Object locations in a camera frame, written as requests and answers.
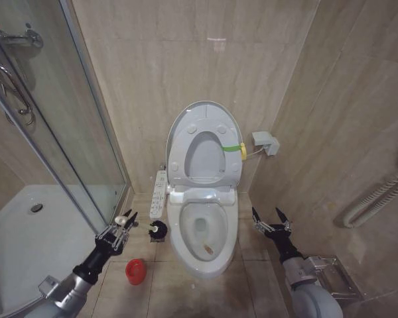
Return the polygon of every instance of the toilet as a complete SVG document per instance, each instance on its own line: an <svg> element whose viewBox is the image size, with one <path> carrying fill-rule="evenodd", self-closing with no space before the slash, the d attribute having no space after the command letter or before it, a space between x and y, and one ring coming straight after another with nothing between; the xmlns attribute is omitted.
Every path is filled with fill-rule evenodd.
<svg viewBox="0 0 398 318"><path fill-rule="evenodd" d="M187 106L171 127L166 142L170 240L194 276L220 275L233 258L241 145L235 119L212 101Z"/></svg>

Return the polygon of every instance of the shower door handle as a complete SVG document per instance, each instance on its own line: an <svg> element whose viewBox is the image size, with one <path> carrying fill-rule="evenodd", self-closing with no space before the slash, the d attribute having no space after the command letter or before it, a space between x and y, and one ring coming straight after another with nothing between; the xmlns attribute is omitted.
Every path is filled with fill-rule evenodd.
<svg viewBox="0 0 398 318"><path fill-rule="evenodd" d="M8 85L6 85L0 78L0 86L3 90L4 95L7 95L7 90L10 90L12 92L12 94L19 99L25 106L25 108L22 109L18 109L18 114L25 116L25 115L30 115L30 119L28 122L25 123L26 126L31 125L34 121L35 121L35 115L33 113L33 107L31 106L31 104L25 99L25 96L22 94L22 91L19 87L19 84L15 81L15 79L13 78L12 73L2 64L0 64L0 71L3 72L7 78L9 79L9 81L12 83L13 87L9 87ZM9 122L11 122L8 114L6 114L6 118Z"/></svg>

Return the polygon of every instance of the shower enclosure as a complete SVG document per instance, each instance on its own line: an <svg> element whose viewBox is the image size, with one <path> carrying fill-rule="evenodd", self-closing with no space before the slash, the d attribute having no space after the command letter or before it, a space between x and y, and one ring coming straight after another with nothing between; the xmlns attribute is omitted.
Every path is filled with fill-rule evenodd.
<svg viewBox="0 0 398 318"><path fill-rule="evenodd" d="M69 0L0 1L0 317L65 277L129 179Z"/></svg>

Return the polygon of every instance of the red cup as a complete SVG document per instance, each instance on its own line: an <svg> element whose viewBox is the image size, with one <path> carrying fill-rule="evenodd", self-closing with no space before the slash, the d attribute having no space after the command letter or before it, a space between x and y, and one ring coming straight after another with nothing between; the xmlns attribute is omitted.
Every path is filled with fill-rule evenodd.
<svg viewBox="0 0 398 318"><path fill-rule="evenodd" d="M125 275L131 285L139 285L146 277L146 266L142 260L130 260L125 267Z"/></svg>

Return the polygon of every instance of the bidet control panel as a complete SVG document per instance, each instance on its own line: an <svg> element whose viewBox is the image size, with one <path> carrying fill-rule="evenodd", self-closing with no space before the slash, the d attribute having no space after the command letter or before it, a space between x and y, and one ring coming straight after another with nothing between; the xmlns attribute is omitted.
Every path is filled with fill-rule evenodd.
<svg viewBox="0 0 398 318"><path fill-rule="evenodd" d="M165 206L166 197L166 171L158 170L157 178L155 180L155 188L153 189L151 212L149 217L151 219L159 219L162 217L162 211Z"/></svg>

